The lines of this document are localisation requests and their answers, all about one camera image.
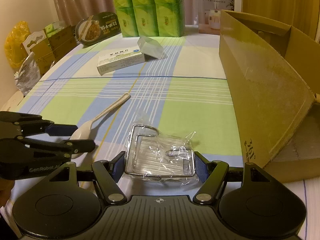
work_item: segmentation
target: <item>spoon handle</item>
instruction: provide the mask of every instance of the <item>spoon handle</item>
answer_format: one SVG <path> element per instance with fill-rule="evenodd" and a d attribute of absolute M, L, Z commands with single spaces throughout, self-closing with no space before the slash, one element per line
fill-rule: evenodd
<path fill-rule="evenodd" d="M 131 95 L 129 93 L 124 93 L 119 99 L 117 99 L 113 104 L 108 106 L 105 110 L 103 110 L 100 114 L 98 114 L 94 119 L 92 119 L 92 122 L 97 121 L 113 109 L 117 108 L 118 106 L 122 105 L 125 101 L 127 101 Z"/>

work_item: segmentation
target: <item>open cardboard box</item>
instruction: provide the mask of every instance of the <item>open cardboard box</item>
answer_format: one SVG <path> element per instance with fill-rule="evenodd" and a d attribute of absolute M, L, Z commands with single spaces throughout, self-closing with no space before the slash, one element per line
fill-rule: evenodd
<path fill-rule="evenodd" d="M 293 26 L 222 11 L 219 55 L 244 162 L 281 182 L 320 176 L 320 45 Z"/>
<path fill-rule="evenodd" d="M 39 66 L 41 75 L 45 74 L 52 62 L 57 63 L 69 51 L 76 47 L 71 26 L 59 31 L 36 44 L 31 51 L 35 53 L 35 60 Z"/>

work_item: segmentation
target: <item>yellow plastic bag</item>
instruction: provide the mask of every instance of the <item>yellow plastic bag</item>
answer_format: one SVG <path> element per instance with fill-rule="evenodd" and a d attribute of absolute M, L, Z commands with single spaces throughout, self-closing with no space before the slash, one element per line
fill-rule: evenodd
<path fill-rule="evenodd" d="M 21 48 L 21 43 L 30 35 L 28 24 L 21 21 L 13 27 L 4 43 L 4 52 L 12 68 L 20 68 L 28 54 Z"/>

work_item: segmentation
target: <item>small cardboard box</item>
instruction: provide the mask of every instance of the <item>small cardboard box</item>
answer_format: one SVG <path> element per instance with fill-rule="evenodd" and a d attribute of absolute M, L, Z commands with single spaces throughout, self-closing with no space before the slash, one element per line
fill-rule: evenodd
<path fill-rule="evenodd" d="M 39 42 L 31 51 L 35 53 L 35 60 L 43 75 L 49 70 L 52 62 L 57 63 L 75 47 L 76 40 L 69 26 Z"/>
<path fill-rule="evenodd" d="M 221 10 L 235 10 L 235 0 L 198 0 L 199 33 L 220 34 Z"/>
<path fill-rule="evenodd" d="M 118 49 L 98 58 L 97 69 L 100 75 L 145 62 L 139 46 Z"/>
<path fill-rule="evenodd" d="M 293 26 L 221 11 L 219 55 L 244 162 L 281 182 L 320 176 L 320 45 Z"/>

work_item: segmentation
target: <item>table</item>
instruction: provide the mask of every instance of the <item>table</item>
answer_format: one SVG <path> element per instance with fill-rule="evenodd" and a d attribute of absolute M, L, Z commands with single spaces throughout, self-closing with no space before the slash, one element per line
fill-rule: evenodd
<path fill-rule="evenodd" d="M 98 56 L 113 49 L 133 47 L 138 38 L 122 38 L 119 34 L 84 48 L 79 45 L 55 64 L 19 104 L 16 111 L 40 114 L 55 123 L 77 124 L 95 117 L 123 93 L 131 99 L 119 110 L 94 124 L 92 138 L 98 146 L 94 153 L 74 161 L 87 166 L 95 160 L 111 160 L 125 150 L 127 136 L 136 120 L 157 127 L 170 135 L 186 136 L 196 131 L 194 150 L 208 160 L 222 160 L 230 166 L 242 166 L 236 117 L 228 83 L 219 59 L 219 36 L 199 34 L 196 26 L 187 26 L 181 38 L 156 37 L 164 47 L 166 58 L 147 59 L 100 76 Z M 55 141 L 65 138 L 36 138 Z M 11 210 L 14 201 L 40 178 L 16 181 L 12 196 L 1 210 L 10 226 L 16 228 Z M 119 186 L 127 195 L 193 195 L 201 183 L 183 186 L 163 185 L 132 180 L 123 176 Z M 82 183 L 90 188 L 90 183 Z M 228 183 L 226 192 L 240 186 Z M 320 179 L 286 185 L 307 205 L 308 217 L 299 236 L 320 239 L 317 200 Z"/>

